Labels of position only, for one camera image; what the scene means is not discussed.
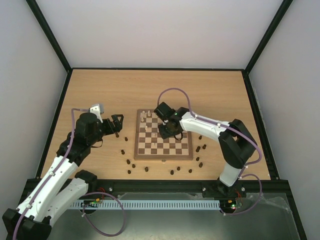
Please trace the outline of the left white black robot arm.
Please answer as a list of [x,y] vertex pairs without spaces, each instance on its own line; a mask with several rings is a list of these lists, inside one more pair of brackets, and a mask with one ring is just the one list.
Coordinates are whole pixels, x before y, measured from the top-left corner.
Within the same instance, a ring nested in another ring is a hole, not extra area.
[[3,214],[7,239],[46,240],[57,220],[76,200],[97,194],[98,177],[77,169],[97,142],[122,130],[124,116],[114,114],[102,119],[100,110],[81,112],[78,119],[71,120],[71,132],[44,177],[17,208],[9,208]]

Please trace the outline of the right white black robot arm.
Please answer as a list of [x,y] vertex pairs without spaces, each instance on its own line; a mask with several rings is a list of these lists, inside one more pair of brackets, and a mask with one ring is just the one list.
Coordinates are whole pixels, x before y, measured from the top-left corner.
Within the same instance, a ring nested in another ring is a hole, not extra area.
[[175,110],[165,102],[160,103],[153,112],[162,121],[158,125],[162,139],[176,137],[187,131],[219,143],[225,165],[215,188],[224,196],[235,191],[235,183],[250,164],[248,160],[254,152],[258,152],[258,159],[252,161],[252,164],[262,159],[262,151],[257,142],[239,119],[231,122],[218,121],[198,115],[185,107]]

